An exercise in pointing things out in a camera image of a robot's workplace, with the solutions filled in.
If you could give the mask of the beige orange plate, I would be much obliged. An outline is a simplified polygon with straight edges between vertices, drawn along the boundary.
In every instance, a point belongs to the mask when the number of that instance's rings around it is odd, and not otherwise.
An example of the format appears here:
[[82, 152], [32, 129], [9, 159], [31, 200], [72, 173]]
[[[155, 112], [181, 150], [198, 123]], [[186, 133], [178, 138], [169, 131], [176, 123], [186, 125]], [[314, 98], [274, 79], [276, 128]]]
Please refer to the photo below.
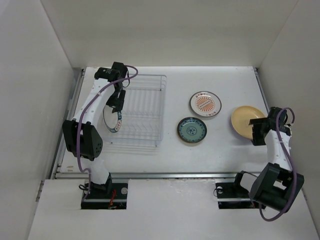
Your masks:
[[243, 105], [233, 111], [231, 115], [231, 125], [240, 136], [252, 140], [253, 130], [250, 125], [250, 120], [265, 117], [265, 114], [259, 109], [253, 106]]

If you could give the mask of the purple rimmed patterned plate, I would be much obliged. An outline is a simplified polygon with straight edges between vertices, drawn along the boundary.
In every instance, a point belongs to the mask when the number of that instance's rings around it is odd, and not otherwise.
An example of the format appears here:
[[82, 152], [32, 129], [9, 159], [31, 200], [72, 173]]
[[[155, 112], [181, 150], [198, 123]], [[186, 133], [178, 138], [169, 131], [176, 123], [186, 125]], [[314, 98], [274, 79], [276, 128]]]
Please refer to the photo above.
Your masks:
[[199, 117], [212, 118], [222, 109], [221, 99], [210, 91], [198, 91], [189, 99], [190, 110]]

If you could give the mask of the dark green rimmed plate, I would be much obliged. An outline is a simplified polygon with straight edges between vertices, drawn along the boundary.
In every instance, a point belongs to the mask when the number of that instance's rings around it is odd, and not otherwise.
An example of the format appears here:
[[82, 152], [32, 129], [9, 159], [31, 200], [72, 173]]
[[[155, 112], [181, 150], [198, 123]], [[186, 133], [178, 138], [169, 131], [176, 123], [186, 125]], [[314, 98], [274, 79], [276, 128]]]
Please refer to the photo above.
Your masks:
[[199, 118], [185, 117], [177, 125], [179, 138], [188, 144], [197, 144], [207, 135], [207, 126]]

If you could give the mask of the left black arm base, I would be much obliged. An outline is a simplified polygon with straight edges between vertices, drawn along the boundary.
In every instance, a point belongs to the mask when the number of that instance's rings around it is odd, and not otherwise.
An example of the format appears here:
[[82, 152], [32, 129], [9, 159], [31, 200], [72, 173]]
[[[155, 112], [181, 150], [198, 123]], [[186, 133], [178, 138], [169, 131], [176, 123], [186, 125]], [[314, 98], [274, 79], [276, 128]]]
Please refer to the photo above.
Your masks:
[[113, 180], [108, 176], [105, 184], [91, 182], [80, 184], [83, 191], [80, 207], [82, 210], [125, 210], [129, 183], [127, 180]]

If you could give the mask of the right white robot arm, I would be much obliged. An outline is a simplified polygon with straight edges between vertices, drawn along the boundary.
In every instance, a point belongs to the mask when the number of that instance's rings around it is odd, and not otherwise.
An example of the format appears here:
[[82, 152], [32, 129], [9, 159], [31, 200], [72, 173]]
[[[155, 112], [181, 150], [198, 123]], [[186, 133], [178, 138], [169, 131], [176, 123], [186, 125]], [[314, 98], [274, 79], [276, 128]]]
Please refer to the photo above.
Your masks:
[[290, 155], [291, 124], [287, 122], [290, 108], [271, 107], [267, 117], [252, 119], [252, 144], [267, 147], [267, 164], [258, 177], [241, 171], [232, 183], [232, 193], [245, 194], [260, 206], [286, 213], [304, 184]]

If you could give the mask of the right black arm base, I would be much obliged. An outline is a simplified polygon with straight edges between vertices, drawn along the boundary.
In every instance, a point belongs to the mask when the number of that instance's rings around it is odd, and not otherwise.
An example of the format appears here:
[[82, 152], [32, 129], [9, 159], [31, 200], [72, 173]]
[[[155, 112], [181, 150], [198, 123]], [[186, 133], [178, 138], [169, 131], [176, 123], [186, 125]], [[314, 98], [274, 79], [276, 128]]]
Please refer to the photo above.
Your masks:
[[220, 210], [259, 209], [259, 204], [249, 198], [249, 192], [235, 187], [233, 182], [216, 182], [213, 193]]

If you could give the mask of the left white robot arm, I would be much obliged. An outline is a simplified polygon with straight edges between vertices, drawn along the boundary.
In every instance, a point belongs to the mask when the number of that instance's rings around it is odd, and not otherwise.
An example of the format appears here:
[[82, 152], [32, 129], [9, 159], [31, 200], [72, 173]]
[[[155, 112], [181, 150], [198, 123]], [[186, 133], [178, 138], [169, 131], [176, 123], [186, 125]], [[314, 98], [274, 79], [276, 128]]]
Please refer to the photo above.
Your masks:
[[112, 192], [112, 178], [100, 157], [103, 139], [97, 130], [101, 114], [106, 106], [117, 113], [118, 120], [112, 133], [116, 133], [122, 122], [122, 108], [126, 91], [124, 81], [130, 81], [130, 66], [114, 62], [110, 68], [100, 67], [94, 74], [91, 90], [84, 104], [71, 120], [65, 120], [62, 131], [66, 149], [77, 159], [78, 169], [88, 175], [88, 183], [82, 185], [83, 199], [92, 192], [107, 198]]

